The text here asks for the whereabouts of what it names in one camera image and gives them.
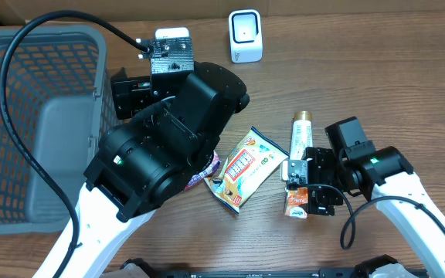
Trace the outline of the white tube with gold cap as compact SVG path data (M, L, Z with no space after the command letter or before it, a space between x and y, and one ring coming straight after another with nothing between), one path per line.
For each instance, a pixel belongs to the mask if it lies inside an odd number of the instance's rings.
M307 183L306 150L312 146L312 114L298 111L293 117L289 157L280 166L282 181L288 184Z

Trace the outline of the yellow snack bag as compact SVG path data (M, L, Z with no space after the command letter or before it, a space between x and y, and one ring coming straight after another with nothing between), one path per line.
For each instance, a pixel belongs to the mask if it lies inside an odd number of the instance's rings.
M205 178L211 193L235 214L289 153L252 127L217 176Z

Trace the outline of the purple red snack pouch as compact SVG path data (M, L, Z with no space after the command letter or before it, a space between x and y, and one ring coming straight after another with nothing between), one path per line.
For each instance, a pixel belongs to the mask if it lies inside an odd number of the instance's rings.
M199 184L204 178L214 175L220 166L220 159L218 154L214 151L210 162L198 173L192 176L189 183L185 186L184 190L188 191L192 187Z

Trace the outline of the small orange juice carton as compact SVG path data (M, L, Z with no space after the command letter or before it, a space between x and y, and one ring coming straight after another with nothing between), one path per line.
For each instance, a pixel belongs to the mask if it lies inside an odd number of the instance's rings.
M291 218L306 219L308 205L308 188L286 190L284 214Z

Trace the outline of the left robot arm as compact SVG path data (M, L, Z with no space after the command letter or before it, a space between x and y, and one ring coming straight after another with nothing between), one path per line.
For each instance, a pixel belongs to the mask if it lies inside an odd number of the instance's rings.
M39 277L98 277L127 239L212 160L232 115L249 103L245 83L214 63L150 76L151 105L110 129L84 175L69 223Z

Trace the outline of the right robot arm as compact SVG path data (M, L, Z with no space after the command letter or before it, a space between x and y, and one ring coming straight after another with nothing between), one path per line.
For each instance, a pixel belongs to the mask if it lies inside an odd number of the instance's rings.
M330 146L314 147L311 115L293 119L290 156L281 165L286 184L285 214L334 215L335 207L350 206L349 197L363 196L365 204L348 210L340 246L350 249L355 220L374 205L399 230L420 258L430 277L445 277L445 216L432 201L414 167L395 147L376 149L357 117L325 128Z

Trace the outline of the white barcode scanner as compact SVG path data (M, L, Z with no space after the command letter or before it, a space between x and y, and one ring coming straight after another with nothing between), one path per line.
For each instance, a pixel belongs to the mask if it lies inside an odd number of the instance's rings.
M229 44L233 63L258 62L263 57L263 33L260 13L255 9L229 14Z

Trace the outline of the grey plastic mesh basket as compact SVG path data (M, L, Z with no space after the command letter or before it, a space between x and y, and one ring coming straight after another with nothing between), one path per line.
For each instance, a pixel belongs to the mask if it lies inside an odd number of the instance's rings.
M0 30L0 65L14 36ZM100 137L118 122L104 37L86 25L39 27L12 57L8 111L24 145L71 202ZM65 205L25 161L0 114L0 234L58 232Z

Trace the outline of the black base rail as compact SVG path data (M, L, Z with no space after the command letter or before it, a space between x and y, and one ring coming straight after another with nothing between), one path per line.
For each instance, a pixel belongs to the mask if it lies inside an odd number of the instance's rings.
M429 277L425 270L407 270L391 258L376 257L354 267L332 267L305 271L212 271L154 270L142 258L128 259L120 269L103 273L120 278L349 278L349 277Z

